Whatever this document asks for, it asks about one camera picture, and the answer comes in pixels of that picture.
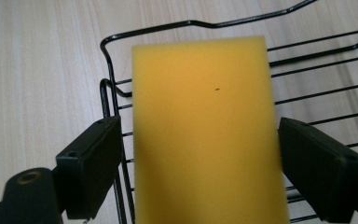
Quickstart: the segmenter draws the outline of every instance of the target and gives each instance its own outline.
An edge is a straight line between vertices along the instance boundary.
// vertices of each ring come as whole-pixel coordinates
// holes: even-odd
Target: wooden surface
[[[188,19],[219,22],[267,13],[294,5],[284,0],[211,1],[0,1],[0,200],[6,181],[33,167],[55,166],[55,155],[103,115],[99,81],[108,77],[99,50],[112,34]],[[131,46],[264,35],[268,47],[358,30],[358,1],[320,0],[291,15],[235,28],[182,28],[145,35],[109,46],[117,79],[131,76]],[[358,42],[358,35],[320,44],[270,52],[271,61]],[[272,74],[309,64],[358,56],[340,54],[308,63],[274,68]],[[358,84],[358,62],[273,79],[276,100]],[[121,104],[128,100],[120,99]],[[358,90],[279,105],[278,116],[304,121],[358,112]],[[131,129],[131,111],[124,111],[123,130]],[[345,144],[358,142],[358,119],[318,125]],[[310,215],[306,206],[290,206],[292,217]],[[117,223],[114,196],[109,193],[93,223]],[[320,223],[312,220],[302,223]]]

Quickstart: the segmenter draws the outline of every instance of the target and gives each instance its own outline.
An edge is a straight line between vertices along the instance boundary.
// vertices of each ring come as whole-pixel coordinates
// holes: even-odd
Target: screw hole
[[[34,182],[36,179],[38,179],[42,174],[40,172],[37,171],[32,171],[29,172],[25,175],[20,176],[17,179],[17,183],[21,184],[21,185],[25,185],[25,184],[29,184]]]
[[[76,158],[77,157],[77,153],[75,151],[70,151],[68,152],[68,154],[66,154],[68,157],[73,157]]]

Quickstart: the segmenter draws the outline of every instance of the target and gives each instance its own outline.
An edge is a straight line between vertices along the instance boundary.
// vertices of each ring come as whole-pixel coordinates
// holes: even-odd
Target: yellow sponge
[[[288,223],[264,38],[132,53],[136,223]]]

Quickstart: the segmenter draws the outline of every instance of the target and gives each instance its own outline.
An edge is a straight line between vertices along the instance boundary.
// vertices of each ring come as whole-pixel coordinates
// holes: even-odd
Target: dish rack
[[[109,78],[104,78],[100,84],[101,100],[102,100],[102,106],[103,106],[103,116],[104,117],[111,116],[110,106],[112,106],[112,108],[113,108],[113,115],[120,115],[121,111],[126,110],[126,109],[131,109],[131,107],[132,107],[131,104],[123,105],[118,100],[119,98],[123,98],[123,99],[131,98],[131,92],[123,91],[121,88],[124,85],[130,85],[131,79],[129,78],[129,79],[116,81],[112,59],[111,59],[110,54],[106,48],[107,44],[117,41],[117,40],[120,40],[120,39],[124,39],[124,38],[130,38],[130,37],[134,37],[134,36],[138,36],[138,35],[147,35],[147,34],[152,34],[152,33],[157,33],[157,32],[163,32],[163,31],[167,31],[167,30],[174,30],[174,29],[187,27],[187,26],[196,26],[196,27],[208,28],[208,29],[218,29],[218,28],[225,28],[228,26],[241,25],[241,24],[245,24],[245,23],[249,23],[249,22],[267,20],[267,19],[287,15],[287,14],[292,13],[296,10],[299,10],[303,7],[306,7],[309,4],[316,2],[316,1],[317,0],[306,0],[301,3],[298,3],[297,5],[294,5],[292,7],[284,9],[284,10],[275,11],[275,12],[271,12],[271,13],[267,13],[267,14],[263,14],[263,15],[259,15],[259,16],[254,16],[254,17],[250,17],[250,18],[235,20],[235,21],[226,21],[226,22],[219,22],[219,23],[208,23],[208,22],[204,22],[204,21],[179,21],[179,22],[144,28],[144,29],[140,29],[140,30],[130,31],[130,32],[122,33],[122,34],[118,34],[118,35],[108,36],[101,43],[101,50],[103,52],[104,57],[106,58],[107,65],[108,65],[108,71],[109,71]],[[345,38],[345,37],[354,36],[354,35],[358,35],[358,30],[352,31],[349,33],[345,33],[345,34],[324,36],[324,37],[320,37],[320,38],[316,38],[316,39],[312,39],[312,40],[300,41],[300,42],[296,42],[293,44],[269,48],[268,53],[275,52],[278,50],[289,50],[290,51],[290,49],[301,48],[301,47],[307,46],[307,45],[317,45],[318,43],[322,43],[325,41],[335,41],[340,38]],[[270,62],[269,66],[271,68],[271,73],[272,73],[271,77],[274,82],[273,84],[275,84],[274,88],[277,89],[280,86],[281,82],[275,81],[279,78],[296,79],[296,77],[302,77],[305,75],[317,76],[321,69],[330,69],[332,67],[335,67],[336,69],[339,70],[339,69],[342,69],[340,66],[346,67],[348,64],[351,65],[352,63],[358,63],[358,56],[351,57],[349,59],[341,57],[346,52],[356,51],[356,50],[358,50],[358,41],[355,41],[354,43],[352,43],[346,47],[331,48],[328,50],[320,50],[317,52],[306,53],[306,54],[302,54],[302,55],[297,55],[295,57],[292,56],[290,58],[285,58],[285,59],[280,59],[280,60]],[[321,58],[325,58],[327,56],[338,57],[339,59],[338,60],[335,59],[334,61],[328,62],[328,63],[322,62],[320,60]],[[303,65],[302,67],[298,67],[296,69],[292,68],[291,70],[286,70],[286,71],[283,71],[284,69],[276,69],[276,68],[282,68],[282,67],[284,68],[288,64],[289,65],[290,64],[303,64],[303,62],[309,62],[311,60],[317,61],[316,64],[315,63],[313,63],[312,65],[306,64],[306,65]],[[309,123],[311,125],[315,125],[318,128],[320,128],[321,125],[324,127],[327,127],[326,128],[327,131],[329,130],[328,127],[331,127],[331,126],[339,127],[340,122],[350,121],[350,123],[351,123],[351,120],[352,120],[354,122],[354,126],[355,126],[355,127],[353,127],[353,129],[355,131],[358,131],[358,95],[356,94],[356,91],[358,91],[358,83],[353,82],[353,81],[346,81],[346,82],[344,81],[344,83],[341,87],[333,87],[332,89],[328,89],[328,90],[316,90],[316,92],[314,91],[314,92],[305,93],[305,94],[302,93],[296,97],[278,99],[275,102],[277,114],[279,116],[285,115],[284,109],[282,109],[282,107],[286,106],[286,105],[288,105],[292,108],[297,105],[307,105],[309,103],[309,101],[315,101],[315,100],[318,101],[317,99],[319,99],[321,97],[331,97],[332,101],[334,101],[335,95],[339,94],[339,95],[341,95],[341,98],[342,98],[342,96],[344,96],[344,98],[348,99],[348,101],[351,101],[350,108],[351,108],[352,112],[350,114],[343,114],[343,115],[339,115],[339,116],[335,115],[333,117],[327,117],[324,119],[317,119],[317,118],[315,119],[313,116],[311,116],[311,118],[307,118],[307,120],[304,120],[304,118],[307,117],[309,108],[307,106],[303,106],[305,109],[300,109],[300,111],[303,111],[302,114],[305,114],[304,115],[305,117],[300,116],[300,119],[303,119],[307,123]],[[293,113],[292,117],[296,117],[298,119],[298,116],[296,115],[296,113]],[[131,154],[129,151],[131,151],[132,148],[131,148],[131,144],[126,144],[126,142],[131,142],[132,132],[124,132],[122,134],[122,136],[123,136],[123,141],[124,141],[124,145],[123,145],[124,146],[123,147],[124,157],[123,157],[123,161],[120,166],[121,167],[120,171],[118,172],[117,178],[114,183],[114,191],[115,191],[115,196],[116,196],[116,200],[117,200],[117,214],[118,214],[118,220],[120,223],[135,223],[134,195],[133,195],[135,189],[132,184],[133,181],[131,180],[131,175],[129,172],[129,170],[130,170],[129,167],[133,166],[133,158],[129,158],[129,156],[128,156],[128,154]],[[358,141],[351,142],[351,143],[347,144],[347,146],[351,147],[353,149],[356,149],[358,147]],[[301,197],[301,195],[299,195],[296,192],[296,188],[293,187],[292,185],[290,185],[290,183],[287,184],[286,191],[287,191],[287,195],[288,195],[287,200],[288,200],[289,208],[296,207],[296,205],[298,203],[306,203],[306,202],[304,202],[305,201],[304,198]],[[314,215],[314,213],[313,214],[310,213],[310,214],[303,214],[299,217],[291,217],[290,221],[291,221],[291,223],[296,223],[296,222],[303,222],[303,221],[315,219],[315,218],[317,218],[317,216]]]

